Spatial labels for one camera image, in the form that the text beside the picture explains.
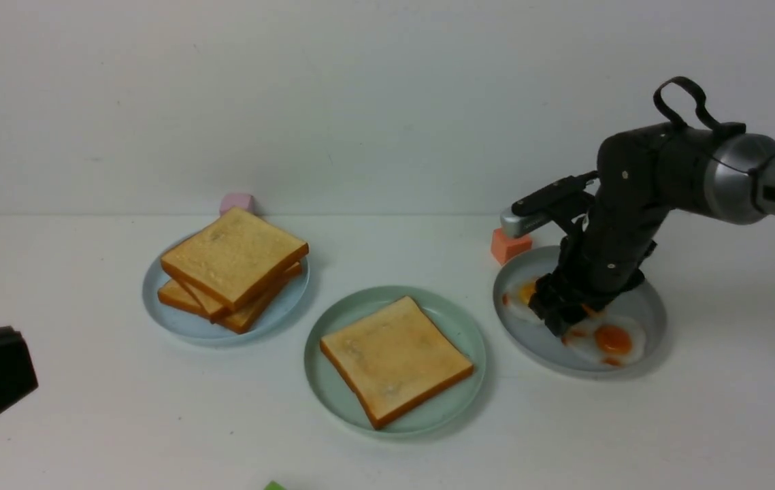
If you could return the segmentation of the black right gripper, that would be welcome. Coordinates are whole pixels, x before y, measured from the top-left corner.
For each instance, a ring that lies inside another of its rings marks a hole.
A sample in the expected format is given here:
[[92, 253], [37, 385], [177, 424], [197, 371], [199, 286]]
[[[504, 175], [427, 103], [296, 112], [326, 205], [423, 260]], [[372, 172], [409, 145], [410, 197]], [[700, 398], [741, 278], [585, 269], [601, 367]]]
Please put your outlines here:
[[640, 265], [657, 247], [654, 240], [670, 207], [657, 203], [610, 202], [595, 198], [583, 219], [559, 246], [556, 268], [540, 276], [529, 307], [562, 338], [589, 318], [583, 304], [606, 309], [644, 282]]

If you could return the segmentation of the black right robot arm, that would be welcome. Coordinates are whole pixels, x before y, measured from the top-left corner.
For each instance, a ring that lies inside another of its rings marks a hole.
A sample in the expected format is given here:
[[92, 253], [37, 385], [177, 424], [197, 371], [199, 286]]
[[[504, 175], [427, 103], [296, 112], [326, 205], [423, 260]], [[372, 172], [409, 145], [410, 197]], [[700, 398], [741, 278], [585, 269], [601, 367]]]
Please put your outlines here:
[[665, 122], [621, 131], [599, 146], [596, 170], [568, 176], [515, 201], [503, 220], [523, 233], [556, 223], [564, 232], [555, 268], [528, 306], [555, 337], [645, 281], [654, 236], [679, 210], [735, 225], [775, 215], [775, 140], [721, 122], [689, 78], [667, 81], [688, 93], [701, 128], [683, 120], [655, 90]]

